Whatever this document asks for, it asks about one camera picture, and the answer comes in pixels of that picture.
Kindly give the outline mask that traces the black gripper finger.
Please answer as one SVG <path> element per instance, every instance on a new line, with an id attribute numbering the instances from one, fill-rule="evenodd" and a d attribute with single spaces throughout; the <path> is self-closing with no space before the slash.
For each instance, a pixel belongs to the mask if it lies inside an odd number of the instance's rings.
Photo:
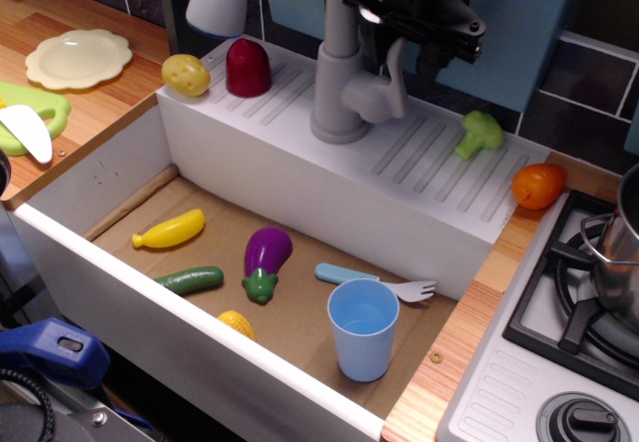
<path id="1" fill-rule="evenodd" d="M 417 74 L 424 82 L 432 84 L 438 73 L 446 68 L 454 57 L 454 51 L 446 46 L 432 42 L 420 45 L 416 63 Z"/>
<path id="2" fill-rule="evenodd" d="M 390 25 L 358 19 L 360 42 L 371 68 L 378 74 L 396 77 L 399 72 L 399 33 Z"/>

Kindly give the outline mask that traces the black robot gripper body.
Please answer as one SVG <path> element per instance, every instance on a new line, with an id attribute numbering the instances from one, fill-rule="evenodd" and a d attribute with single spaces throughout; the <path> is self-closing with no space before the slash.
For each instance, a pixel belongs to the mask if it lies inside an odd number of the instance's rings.
<path id="1" fill-rule="evenodd" d="M 390 25 L 418 47 L 432 42 L 451 48 L 457 59 L 474 63 L 479 57 L 484 21 L 469 0 L 343 0 L 358 19 Z"/>

